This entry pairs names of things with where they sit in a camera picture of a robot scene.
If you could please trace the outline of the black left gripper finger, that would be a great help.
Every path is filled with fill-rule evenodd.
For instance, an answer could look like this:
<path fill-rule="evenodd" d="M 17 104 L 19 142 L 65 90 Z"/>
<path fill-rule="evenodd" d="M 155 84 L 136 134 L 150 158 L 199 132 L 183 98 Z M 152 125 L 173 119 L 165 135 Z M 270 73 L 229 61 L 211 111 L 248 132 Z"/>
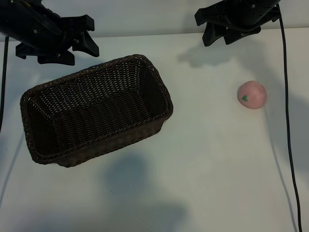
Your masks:
<path fill-rule="evenodd" d="M 69 66 L 75 65 L 75 56 L 69 51 L 46 53 L 36 49 L 36 55 L 38 57 L 39 64 L 63 64 Z"/>
<path fill-rule="evenodd" d="M 99 47 L 93 41 L 88 31 L 81 32 L 81 34 L 74 39 L 72 50 L 81 51 L 93 57 L 99 57 Z"/>

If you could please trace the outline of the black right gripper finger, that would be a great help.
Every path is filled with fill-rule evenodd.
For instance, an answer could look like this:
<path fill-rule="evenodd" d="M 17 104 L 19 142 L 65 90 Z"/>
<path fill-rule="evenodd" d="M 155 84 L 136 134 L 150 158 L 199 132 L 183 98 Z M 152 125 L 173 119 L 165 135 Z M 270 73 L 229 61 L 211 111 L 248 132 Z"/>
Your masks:
<path fill-rule="evenodd" d="M 261 31 L 261 27 L 257 27 L 253 29 L 252 31 L 248 32 L 243 32 L 243 31 L 238 31 L 238 30 L 233 30 L 233 29 L 227 29 L 227 34 L 224 36 L 225 44 L 229 45 L 232 44 L 244 37 L 250 36 L 250 35 L 255 35 L 258 34 Z"/>
<path fill-rule="evenodd" d="M 224 37 L 227 34 L 226 27 L 219 26 L 213 23 L 207 23 L 202 37 L 204 46 L 212 45 L 216 40 Z"/>

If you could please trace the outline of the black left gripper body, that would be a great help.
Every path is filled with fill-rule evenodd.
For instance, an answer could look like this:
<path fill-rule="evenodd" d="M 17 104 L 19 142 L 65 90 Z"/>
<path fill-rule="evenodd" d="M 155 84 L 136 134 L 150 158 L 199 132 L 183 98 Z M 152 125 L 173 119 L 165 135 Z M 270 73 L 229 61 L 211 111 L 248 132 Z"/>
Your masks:
<path fill-rule="evenodd" d="M 21 42 L 15 50 L 19 58 L 37 57 L 36 49 L 46 53 L 69 51 L 83 31 L 94 31 L 94 19 L 88 15 L 60 17 L 40 0 L 0 2 L 0 32 Z"/>

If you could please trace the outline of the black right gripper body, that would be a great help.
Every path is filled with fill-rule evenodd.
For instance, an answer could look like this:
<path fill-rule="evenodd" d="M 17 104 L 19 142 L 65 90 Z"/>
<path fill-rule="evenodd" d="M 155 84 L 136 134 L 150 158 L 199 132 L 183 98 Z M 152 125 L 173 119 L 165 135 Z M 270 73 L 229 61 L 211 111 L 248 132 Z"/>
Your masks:
<path fill-rule="evenodd" d="M 278 0 L 222 0 L 206 8 L 198 9 L 195 20 L 198 26 L 212 23 L 237 31 L 252 31 L 269 22 L 276 21 Z"/>

